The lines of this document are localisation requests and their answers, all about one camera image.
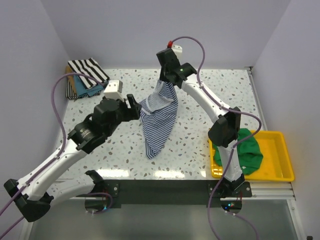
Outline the blue white striped tank top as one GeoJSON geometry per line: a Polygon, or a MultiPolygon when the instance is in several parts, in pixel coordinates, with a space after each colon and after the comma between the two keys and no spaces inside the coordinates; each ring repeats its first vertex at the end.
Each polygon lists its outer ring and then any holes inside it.
{"type": "Polygon", "coordinates": [[[154,92],[140,105],[145,155],[153,159],[164,148],[176,122],[179,101],[175,86],[158,80],[154,92]]]}

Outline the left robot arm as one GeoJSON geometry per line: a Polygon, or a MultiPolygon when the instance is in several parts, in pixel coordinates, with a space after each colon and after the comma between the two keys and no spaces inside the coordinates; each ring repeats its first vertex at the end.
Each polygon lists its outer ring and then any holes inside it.
{"type": "Polygon", "coordinates": [[[103,98],[63,140],[61,146],[26,176],[9,179],[4,188],[28,222],[42,218],[51,207],[78,195],[99,196],[103,178],[88,170],[71,181],[54,184],[72,165],[104,144],[122,122],[138,120],[141,105],[132,94],[126,100],[103,98]]]}

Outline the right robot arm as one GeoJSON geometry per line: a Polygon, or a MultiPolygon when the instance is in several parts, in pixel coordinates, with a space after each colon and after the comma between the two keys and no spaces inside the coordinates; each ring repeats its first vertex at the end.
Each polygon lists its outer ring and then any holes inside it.
{"type": "Polygon", "coordinates": [[[225,105],[200,80],[199,72],[190,63],[180,63],[172,48],[159,51],[156,56],[161,66],[160,80],[171,83],[190,95],[212,121],[208,138],[218,148],[223,168],[219,188],[227,196],[235,196],[245,182],[237,153],[240,109],[225,105]]]}

